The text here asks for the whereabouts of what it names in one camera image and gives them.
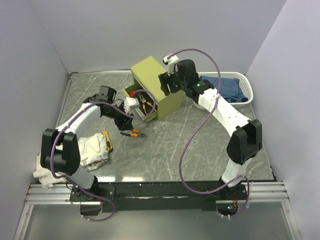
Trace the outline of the orange black pliers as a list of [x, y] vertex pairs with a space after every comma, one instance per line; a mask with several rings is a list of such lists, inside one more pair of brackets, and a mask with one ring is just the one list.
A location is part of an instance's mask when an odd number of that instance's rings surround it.
[[147, 135], [141, 131], [139, 131], [138, 129], [133, 129], [130, 133], [128, 132], [120, 132], [121, 135], [126, 136], [126, 137], [147, 137]]

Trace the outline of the blue handled pliers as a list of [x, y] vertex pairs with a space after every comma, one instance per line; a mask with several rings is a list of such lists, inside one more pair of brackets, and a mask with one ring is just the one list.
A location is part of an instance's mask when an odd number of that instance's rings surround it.
[[152, 105], [149, 102], [143, 102], [143, 103], [140, 104], [141, 111], [145, 115], [148, 114], [148, 110], [147, 110], [148, 107], [152, 108]]

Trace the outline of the yellow utility knife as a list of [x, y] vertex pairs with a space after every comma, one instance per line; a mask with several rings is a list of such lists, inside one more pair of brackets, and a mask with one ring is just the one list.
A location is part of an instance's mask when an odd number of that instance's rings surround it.
[[108, 153], [112, 153], [114, 148], [110, 139], [110, 135], [107, 131], [103, 131], [103, 135], [105, 136], [105, 139], [106, 139], [106, 150], [108, 151]]

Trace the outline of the yellow black pliers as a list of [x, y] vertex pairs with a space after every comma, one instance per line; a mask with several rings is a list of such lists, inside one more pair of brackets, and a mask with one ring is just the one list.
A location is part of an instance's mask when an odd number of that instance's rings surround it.
[[149, 101], [147, 101], [141, 93], [138, 93], [139, 99], [140, 99], [140, 107], [139, 109], [144, 113], [145, 115], [148, 114], [147, 107], [150, 107], [154, 112], [157, 112], [157, 108]]

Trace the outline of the green metal drawer cabinet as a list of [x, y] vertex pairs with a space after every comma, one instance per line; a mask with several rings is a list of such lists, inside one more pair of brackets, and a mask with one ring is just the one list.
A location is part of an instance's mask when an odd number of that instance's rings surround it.
[[149, 102], [153, 102], [150, 95], [155, 97], [156, 112], [144, 118], [145, 122], [154, 119], [162, 120], [175, 113], [181, 108], [185, 93], [178, 91], [166, 96], [161, 90], [159, 75], [166, 72], [165, 68], [154, 58], [149, 56], [130, 68], [133, 84], [122, 89], [123, 94], [128, 97], [131, 92], [139, 89], [148, 91], [141, 95]]

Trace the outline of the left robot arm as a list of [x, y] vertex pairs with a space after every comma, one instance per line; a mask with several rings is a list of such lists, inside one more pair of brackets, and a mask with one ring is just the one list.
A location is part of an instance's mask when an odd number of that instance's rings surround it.
[[115, 89], [101, 86], [97, 94], [83, 101], [69, 120], [56, 129], [46, 129], [42, 134], [41, 167], [50, 170], [54, 178], [66, 178], [78, 186], [88, 201], [94, 201], [102, 194], [97, 177], [81, 166], [78, 138], [101, 117], [113, 119], [120, 131], [133, 129], [133, 115], [129, 111], [138, 107], [139, 102], [126, 97], [120, 105], [116, 105], [116, 94]]

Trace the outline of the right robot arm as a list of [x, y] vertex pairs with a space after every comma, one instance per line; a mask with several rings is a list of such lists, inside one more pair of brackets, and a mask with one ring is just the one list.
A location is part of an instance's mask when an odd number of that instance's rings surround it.
[[218, 87], [199, 77], [193, 60], [179, 60], [174, 55], [166, 56], [163, 63], [167, 71], [158, 78], [164, 94], [168, 96], [183, 91], [188, 98], [215, 117], [229, 134], [230, 140], [226, 147], [229, 160], [219, 180], [220, 186], [215, 191], [222, 198], [231, 199], [245, 177], [247, 166], [263, 147], [262, 123], [241, 114], [218, 93]]

